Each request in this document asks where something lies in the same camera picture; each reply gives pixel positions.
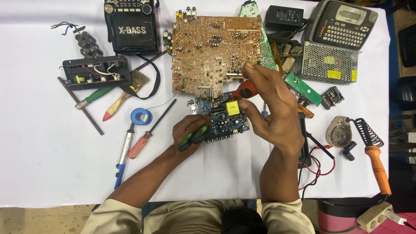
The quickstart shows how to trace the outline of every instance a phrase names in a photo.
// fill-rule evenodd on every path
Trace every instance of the pliers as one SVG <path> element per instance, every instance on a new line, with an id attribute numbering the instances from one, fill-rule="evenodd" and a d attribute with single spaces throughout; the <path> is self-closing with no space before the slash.
<path id="1" fill-rule="evenodd" d="M 195 132 L 189 134 L 183 139 L 179 146 L 178 151 L 183 152 L 191 147 L 192 144 L 199 144 L 205 140 L 205 138 L 211 133 L 211 125 L 204 125 Z"/>

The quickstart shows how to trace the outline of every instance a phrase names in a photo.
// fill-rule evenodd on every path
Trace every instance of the red-handled screwdriver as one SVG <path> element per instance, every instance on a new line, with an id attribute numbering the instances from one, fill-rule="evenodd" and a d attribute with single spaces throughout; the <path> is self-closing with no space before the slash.
<path id="1" fill-rule="evenodd" d="M 243 98 L 248 99 L 256 96 L 257 94 L 259 93 L 257 92 L 257 89 L 254 87 L 253 82 L 251 80 L 246 80 L 242 84 L 240 84 L 240 86 L 238 86 L 238 89 L 236 91 L 231 93 L 230 98 L 219 104 L 219 106 L 224 105 L 225 103 L 231 100 L 237 101 Z"/>
<path id="2" fill-rule="evenodd" d="M 152 136 L 152 131 L 155 129 L 157 124 L 162 120 L 162 118 L 166 115 L 166 113 L 170 110 L 170 108 L 175 104 L 176 99 L 173 100 L 173 102 L 169 105 L 169 107 L 165 110 L 165 112 L 160 116 L 160 118 L 157 120 L 155 125 L 150 129 L 150 131 L 146 131 L 144 135 L 137 141 L 137 143 L 133 146 L 133 148 L 130 150 L 128 157 L 131 159 L 135 159 L 136 156 L 140 153 L 140 151 L 143 149 L 143 147 L 149 142 L 149 138 Z"/>

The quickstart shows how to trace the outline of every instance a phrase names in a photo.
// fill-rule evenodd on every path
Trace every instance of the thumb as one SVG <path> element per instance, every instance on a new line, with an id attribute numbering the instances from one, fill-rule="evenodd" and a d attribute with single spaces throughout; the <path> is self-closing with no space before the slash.
<path id="1" fill-rule="evenodd" d="M 251 121 L 254 132 L 260 133 L 267 129 L 267 123 L 257 107 L 249 100 L 239 100 L 238 105 L 244 110 L 245 115 Z"/>

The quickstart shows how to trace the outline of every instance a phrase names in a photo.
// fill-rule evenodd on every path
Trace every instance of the table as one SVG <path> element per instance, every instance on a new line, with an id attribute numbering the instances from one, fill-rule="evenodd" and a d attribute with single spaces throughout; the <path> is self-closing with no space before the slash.
<path id="1" fill-rule="evenodd" d="M 171 28 L 175 11 L 195 6 L 198 15 L 236 16 L 243 1 L 162 1 L 159 8 L 160 29 Z M 310 15 L 316 2 L 258 1 L 262 16 L 269 5 L 297 7 Z M 130 98 L 112 119 L 101 122 L 107 108 L 121 95 L 114 89 L 97 100 L 88 111 L 96 119 L 105 135 L 100 136 L 84 114 L 74 108 L 74 101 L 57 81 L 64 77 L 59 69 L 63 60 L 79 59 L 79 47 L 65 28 L 51 30 L 50 26 L 63 20 L 86 25 L 86 31 L 97 39 L 105 55 L 113 55 L 107 42 L 103 4 L 96 0 L 34 1 L 21 0 L 3 3 L 8 9 L 0 15 L 2 79 L 0 98 L 0 207 L 53 207 L 75 204 L 101 203 L 113 190 L 115 166 L 133 109 L 149 108 L 158 118 L 168 106 L 171 92 L 171 57 L 163 56 L 155 63 L 161 70 L 162 82 L 155 97 L 143 101 Z M 388 46 L 389 34 L 384 10 L 375 9 L 378 20 L 368 41 L 359 54 L 357 83 L 338 89 L 345 100 L 331 110 L 310 106 L 315 113 L 306 120 L 307 130 L 322 144 L 325 131 L 338 115 L 364 118 L 373 130 L 388 141 Z M 142 64 L 139 58 L 129 57 L 130 66 Z M 153 88 L 155 71 L 151 66 L 142 72 L 151 83 L 140 91 L 147 96 Z M 306 81 L 318 93 L 332 85 Z M 237 84 L 224 85 L 232 91 Z M 92 90 L 76 91 L 81 100 Z M 129 160 L 125 178 L 143 168 L 173 143 L 171 129 L 191 110 L 186 106 L 193 95 L 178 94 L 174 108 L 153 132 L 154 136 L 135 159 Z M 252 101 L 261 108 L 260 97 Z M 136 127 L 135 141 L 149 127 Z M 352 150 L 355 161 L 347 161 L 340 149 L 329 151 L 336 157 L 333 173 L 319 178 L 309 187 L 305 197 L 371 197 L 379 192 L 364 144 L 353 129 L 357 146 Z M 231 139 L 203 144 L 200 149 L 176 168 L 163 182 L 151 201 L 258 198 L 259 175 L 271 146 L 254 135 L 253 131 Z M 388 145 L 382 148 L 381 160 L 388 168 Z M 322 171 L 332 167 L 332 160 L 319 150 L 314 156 L 322 163 Z M 304 171 L 301 185 L 312 181 L 314 175 Z"/>

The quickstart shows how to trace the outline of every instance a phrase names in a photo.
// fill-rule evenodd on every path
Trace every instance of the solder wire spool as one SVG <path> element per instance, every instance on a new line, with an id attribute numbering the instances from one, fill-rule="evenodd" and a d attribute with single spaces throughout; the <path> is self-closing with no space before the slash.
<path id="1" fill-rule="evenodd" d="M 152 122 L 153 115 L 148 110 L 137 108 L 131 113 L 130 118 L 135 125 L 146 126 Z"/>

